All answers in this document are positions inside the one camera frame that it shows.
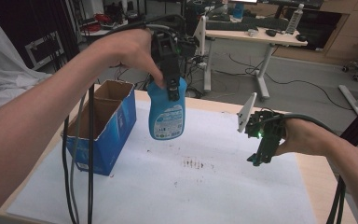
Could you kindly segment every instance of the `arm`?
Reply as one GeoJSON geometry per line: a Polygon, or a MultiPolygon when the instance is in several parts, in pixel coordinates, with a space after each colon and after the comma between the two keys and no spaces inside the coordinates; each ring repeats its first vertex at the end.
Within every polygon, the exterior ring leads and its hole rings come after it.
{"type": "Polygon", "coordinates": [[[358,208],[358,147],[304,120],[289,119],[285,126],[286,140],[278,147],[277,155],[298,152],[325,156],[338,168],[358,208]]]}
{"type": "Polygon", "coordinates": [[[107,36],[54,76],[0,108],[0,206],[23,181],[63,120],[101,72],[111,65],[149,72],[162,87],[150,57],[151,34],[130,30],[107,36]]]}

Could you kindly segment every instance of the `white paper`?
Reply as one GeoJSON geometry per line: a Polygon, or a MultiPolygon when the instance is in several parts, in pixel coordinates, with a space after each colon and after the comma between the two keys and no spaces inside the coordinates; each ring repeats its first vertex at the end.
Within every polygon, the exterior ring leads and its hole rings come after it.
{"type": "MultiPolygon", "coordinates": [[[[136,105],[137,121],[111,175],[94,176],[93,223],[316,222],[295,156],[254,167],[246,159],[260,140],[237,132],[236,115],[187,109],[182,136],[156,141],[148,133],[149,103],[136,105]]],[[[76,170],[75,185],[86,223],[88,173],[76,170]]],[[[61,143],[7,211],[71,223],[61,143]]]]}

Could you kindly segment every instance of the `cardboard box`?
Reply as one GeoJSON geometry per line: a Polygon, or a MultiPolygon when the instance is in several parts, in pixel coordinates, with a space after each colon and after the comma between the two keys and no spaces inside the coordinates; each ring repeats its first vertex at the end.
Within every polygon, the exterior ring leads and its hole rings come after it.
{"type": "MultiPolygon", "coordinates": [[[[89,170],[89,102],[80,117],[76,166],[89,170]]],[[[94,93],[94,174],[109,175],[136,121],[134,86],[107,80],[94,93]]],[[[68,127],[67,148],[74,156],[76,118],[68,127]]]]}

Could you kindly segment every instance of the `keyboard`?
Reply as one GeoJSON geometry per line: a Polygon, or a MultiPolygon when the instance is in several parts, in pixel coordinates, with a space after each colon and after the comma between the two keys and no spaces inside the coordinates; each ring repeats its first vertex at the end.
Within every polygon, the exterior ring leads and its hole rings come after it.
{"type": "Polygon", "coordinates": [[[242,22],[246,25],[253,25],[263,27],[272,30],[285,31],[289,21],[283,19],[275,19],[271,17],[267,18],[254,18],[254,17],[242,17],[242,22]]]}
{"type": "Polygon", "coordinates": [[[257,30],[257,27],[252,24],[242,22],[206,22],[207,30],[221,30],[221,31],[248,31],[250,29],[257,30]]]}

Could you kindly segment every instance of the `spray bottle label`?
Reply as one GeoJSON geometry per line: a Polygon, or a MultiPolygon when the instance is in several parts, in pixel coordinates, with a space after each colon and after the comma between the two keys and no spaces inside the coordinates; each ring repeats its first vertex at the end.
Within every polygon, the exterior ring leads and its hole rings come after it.
{"type": "Polygon", "coordinates": [[[154,124],[154,136],[156,138],[174,138],[182,134],[183,130],[183,108],[174,105],[158,115],[154,124]]]}

